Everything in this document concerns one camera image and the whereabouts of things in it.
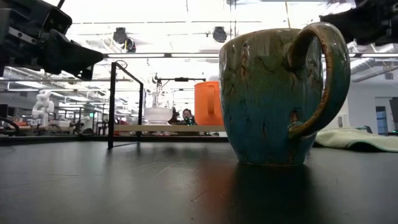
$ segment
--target towel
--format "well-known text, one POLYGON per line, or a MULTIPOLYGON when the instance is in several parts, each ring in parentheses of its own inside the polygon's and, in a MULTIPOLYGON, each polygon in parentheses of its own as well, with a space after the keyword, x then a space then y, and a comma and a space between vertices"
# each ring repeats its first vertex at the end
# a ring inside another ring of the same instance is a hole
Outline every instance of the towel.
POLYGON ((351 149, 359 144, 386 152, 398 152, 398 137, 371 134, 366 128, 323 129, 318 132, 315 142, 324 147, 338 149, 351 149))

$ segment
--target black table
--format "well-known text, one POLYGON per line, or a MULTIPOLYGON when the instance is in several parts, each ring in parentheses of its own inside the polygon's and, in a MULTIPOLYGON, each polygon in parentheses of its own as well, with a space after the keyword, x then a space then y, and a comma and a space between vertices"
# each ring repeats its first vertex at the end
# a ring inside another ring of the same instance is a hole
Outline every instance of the black table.
POLYGON ((0 223, 398 223, 398 154, 238 164, 228 143, 0 147, 0 223))

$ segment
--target orange mug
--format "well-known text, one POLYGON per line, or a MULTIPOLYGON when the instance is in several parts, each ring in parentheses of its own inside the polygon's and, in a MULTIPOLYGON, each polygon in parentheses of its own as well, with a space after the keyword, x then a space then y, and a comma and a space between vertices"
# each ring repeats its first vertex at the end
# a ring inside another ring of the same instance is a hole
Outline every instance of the orange mug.
POLYGON ((195 121, 199 125, 224 125, 218 82, 195 85, 195 121))

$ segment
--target metal frame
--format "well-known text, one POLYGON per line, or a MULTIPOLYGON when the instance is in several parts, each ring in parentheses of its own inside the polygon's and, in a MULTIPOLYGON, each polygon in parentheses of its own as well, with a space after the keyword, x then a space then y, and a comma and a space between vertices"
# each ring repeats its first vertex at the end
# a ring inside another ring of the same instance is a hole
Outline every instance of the metal frame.
MULTIPOLYGON (((138 104, 138 125, 142 125, 142 105, 144 101, 144 84, 138 80, 134 75, 129 73, 126 69, 124 69, 120 64, 117 62, 112 62, 111 64, 111 95, 109 97, 109 133, 108 133, 108 149, 113 148, 114 142, 114 94, 116 91, 116 69, 122 70, 126 75, 132 78, 134 81, 138 82, 139 84, 139 104, 138 104)), ((137 140, 139 141, 141 138, 141 132, 137 132, 137 140)))

